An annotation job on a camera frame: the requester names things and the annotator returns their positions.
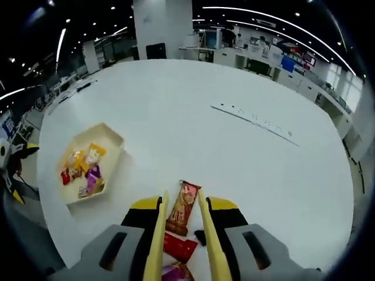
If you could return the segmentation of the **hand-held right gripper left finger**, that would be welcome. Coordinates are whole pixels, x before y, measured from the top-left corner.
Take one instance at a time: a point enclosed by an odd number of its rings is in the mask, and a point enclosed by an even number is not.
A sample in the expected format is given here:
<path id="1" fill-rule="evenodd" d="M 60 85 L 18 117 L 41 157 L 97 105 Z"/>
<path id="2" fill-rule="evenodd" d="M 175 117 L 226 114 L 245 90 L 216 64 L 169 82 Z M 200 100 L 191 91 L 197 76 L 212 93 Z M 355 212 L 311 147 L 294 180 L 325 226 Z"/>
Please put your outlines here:
<path id="1" fill-rule="evenodd" d="M 161 196 L 135 202 L 120 225 L 111 225 L 82 251 L 82 280 L 142 280 Z"/>

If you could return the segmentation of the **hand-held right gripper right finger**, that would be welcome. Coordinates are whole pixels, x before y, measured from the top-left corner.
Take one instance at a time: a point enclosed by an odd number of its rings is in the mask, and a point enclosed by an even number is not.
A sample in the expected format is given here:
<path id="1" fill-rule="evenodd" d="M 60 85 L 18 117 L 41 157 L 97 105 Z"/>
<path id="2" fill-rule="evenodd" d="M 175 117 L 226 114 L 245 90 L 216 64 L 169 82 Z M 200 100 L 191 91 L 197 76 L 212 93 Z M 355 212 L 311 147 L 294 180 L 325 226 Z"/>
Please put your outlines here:
<path id="1" fill-rule="evenodd" d="M 206 241 L 213 280 L 296 279 L 287 247 L 229 200 L 206 198 Z"/>

